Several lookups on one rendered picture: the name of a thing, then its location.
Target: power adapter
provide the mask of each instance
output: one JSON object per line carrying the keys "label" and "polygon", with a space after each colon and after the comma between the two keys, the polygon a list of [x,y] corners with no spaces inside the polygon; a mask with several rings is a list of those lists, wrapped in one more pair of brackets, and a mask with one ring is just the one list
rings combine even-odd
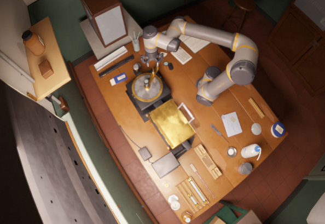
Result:
{"label": "power adapter", "polygon": [[147,149],[147,147],[143,147],[138,152],[144,161],[146,161],[152,157],[152,155],[149,153],[149,150]]}

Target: robotic arm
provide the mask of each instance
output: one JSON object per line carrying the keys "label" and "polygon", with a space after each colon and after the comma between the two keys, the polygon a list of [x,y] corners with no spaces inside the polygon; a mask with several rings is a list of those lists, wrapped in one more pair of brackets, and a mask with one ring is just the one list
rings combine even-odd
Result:
{"label": "robotic arm", "polygon": [[251,39],[239,33],[229,33],[189,23],[180,16],[173,20],[166,34],[158,32],[154,26],[143,29],[146,54],[142,56],[142,61],[144,63],[150,60],[161,61],[163,56],[158,54],[158,48],[176,52],[181,43],[178,39],[181,34],[222,45],[235,52],[234,58],[227,64],[225,71],[221,72],[219,68],[210,66],[204,76],[197,81],[196,100],[199,103],[211,106],[219,94],[232,85],[248,85],[254,80],[258,49]]}

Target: green chair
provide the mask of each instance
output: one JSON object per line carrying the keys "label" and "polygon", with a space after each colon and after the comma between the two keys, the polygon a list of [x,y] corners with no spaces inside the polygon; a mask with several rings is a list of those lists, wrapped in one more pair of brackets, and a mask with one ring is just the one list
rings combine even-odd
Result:
{"label": "green chair", "polygon": [[[226,224],[235,224],[237,223],[246,213],[247,210],[241,209],[235,205],[229,204],[226,201],[220,200],[219,203],[223,204],[224,207],[217,213],[215,213],[209,220],[204,222],[204,224],[209,224],[215,216],[218,216],[222,221]],[[242,215],[237,218],[237,216],[233,213],[232,210],[236,210],[237,212],[241,213]]]}

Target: black bar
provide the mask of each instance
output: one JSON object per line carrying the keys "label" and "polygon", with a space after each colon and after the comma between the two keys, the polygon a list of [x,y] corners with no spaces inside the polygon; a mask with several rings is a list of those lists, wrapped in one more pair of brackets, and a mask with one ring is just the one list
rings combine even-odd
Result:
{"label": "black bar", "polygon": [[120,62],[118,62],[117,64],[111,66],[110,68],[108,68],[107,70],[103,71],[102,73],[100,73],[100,78],[106,76],[107,74],[109,74],[110,72],[116,70],[118,67],[128,63],[129,61],[133,60],[134,56],[131,55],[127,58],[125,58],[124,60],[121,60]]}

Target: stool leg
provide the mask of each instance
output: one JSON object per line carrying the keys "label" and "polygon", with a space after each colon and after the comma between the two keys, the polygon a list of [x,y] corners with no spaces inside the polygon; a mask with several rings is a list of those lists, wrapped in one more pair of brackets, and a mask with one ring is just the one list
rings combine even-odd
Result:
{"label": "stool leg", "polygon": [[236,4],[234,4],[234,6],[233,6],[233,8],[231,9],[229,15],[227,16],[226,20],[222,23],[221,26],[223,26],[223,25],[226,23],[226,21],[229,19],[230,15],[232,14],[232,12],[234,11],[235,8],[236,8]]}
{"label": "stool leg", "polygon": [[240,25],[239,25],[239,27],[238,27],[238,31],[237,31],[237,32],[239,32],[239,30],[240,30],[240,28],[241,28],[241,25],[242,25],[242,23],[243,23],[243,19],[245,18],[245,15],[246,15],[246,10],[244,11],[244,15],[243,15],[242,18],[241,18]]}

